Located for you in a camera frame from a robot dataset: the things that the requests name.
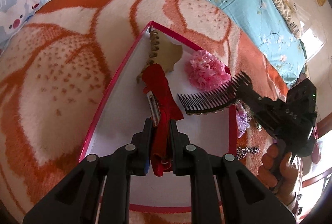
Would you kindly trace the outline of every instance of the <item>beige claw clip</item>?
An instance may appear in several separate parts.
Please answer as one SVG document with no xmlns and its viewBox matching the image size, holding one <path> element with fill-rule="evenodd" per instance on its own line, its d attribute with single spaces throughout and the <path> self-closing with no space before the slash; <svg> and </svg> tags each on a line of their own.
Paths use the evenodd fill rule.
<svg viewBox="0 0 332 224">
<path fill-rule="evenodd" d="M 149 65 L 159 64 L 165 73 L 173 71 L 174 64 L 182 57 L 182 45 L 175 45 L 168 40 L 167 36 L 157 29 L 150 30 L 151 50 L 149 59 L 142 69 L 141 73 L 137 76 L 136 81 L 139 83 L 143 71 Z"/>
</svg>

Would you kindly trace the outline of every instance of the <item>black hair comb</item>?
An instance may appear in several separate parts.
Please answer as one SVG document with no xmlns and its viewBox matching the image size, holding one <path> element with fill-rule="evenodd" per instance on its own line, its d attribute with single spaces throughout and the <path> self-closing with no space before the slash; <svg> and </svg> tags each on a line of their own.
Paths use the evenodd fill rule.
<svg viewBox="0 0 332 224">
<path fill-rule="evenodd" d="M 246 88 L 252 89 L 251 79 L 244 72 L 238 73 L 230 81 L 210 92 L 179 95 L 186 114 L 206 114 L 217 112 L 234 104 L 238 99 L 237 92 Z"/>
</svg>

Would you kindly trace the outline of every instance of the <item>pink flower hair tie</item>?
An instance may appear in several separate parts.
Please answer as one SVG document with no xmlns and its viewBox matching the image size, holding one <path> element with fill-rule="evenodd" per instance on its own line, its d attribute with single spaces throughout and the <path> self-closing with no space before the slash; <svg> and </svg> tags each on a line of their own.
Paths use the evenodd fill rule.
<svg viewBox="0 0 332 224">
<path fill-rule="evenodd" d="M 216 89 L 231 78 L 225 72 L 225 64 L 206 50 L 193 53 L 190 61 L 185 64 L 185 72 L 190 83 L 202 91 Z"/>
</svg>

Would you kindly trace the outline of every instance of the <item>hand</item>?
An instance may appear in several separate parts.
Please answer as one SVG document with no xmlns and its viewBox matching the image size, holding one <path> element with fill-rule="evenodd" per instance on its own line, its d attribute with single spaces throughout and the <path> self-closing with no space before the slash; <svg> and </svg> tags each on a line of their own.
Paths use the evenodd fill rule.
<svg viewBox="0 0 332 224">
<path fill-rule="evenodd" d="M 257 178 L 267 187 L 275 187 L 277 185 L 277 179 L 269 171 L 274 163 L 274 159 L 278 156 L 279 150 L 275 144 L 272 144 L 266 154 L 262 157 L 263 165 L 258 169 Z M 279 170 L 283 176 L 283 183 L 280 186 L 280 189 L 276 196 L 278 199 L 288 206 L 295 196 L 295 185 L 297 184 L 299 172 L 296 169 L 295 165 L 290 165 L 289 161 L 292 154 L 289 152 L 285 155 L 283 160 L 280 163 Z"/>
</svg>

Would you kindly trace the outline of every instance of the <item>wall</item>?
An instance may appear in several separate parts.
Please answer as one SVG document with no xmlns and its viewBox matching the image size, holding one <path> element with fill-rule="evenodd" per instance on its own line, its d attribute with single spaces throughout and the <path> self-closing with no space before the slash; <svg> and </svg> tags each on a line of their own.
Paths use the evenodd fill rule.
<svg viewBox="0 0 332 224">
<path fill-rule="evenodd" d="M 319 6 L 316 0 L 294 0 L 303 30 L 311 29 L 324 43 L 322 49 L 308 62 L 308 72 L 317 88 L 318 120 L 332 112 L 332 8 L 328 2 Z"/>
</svg>

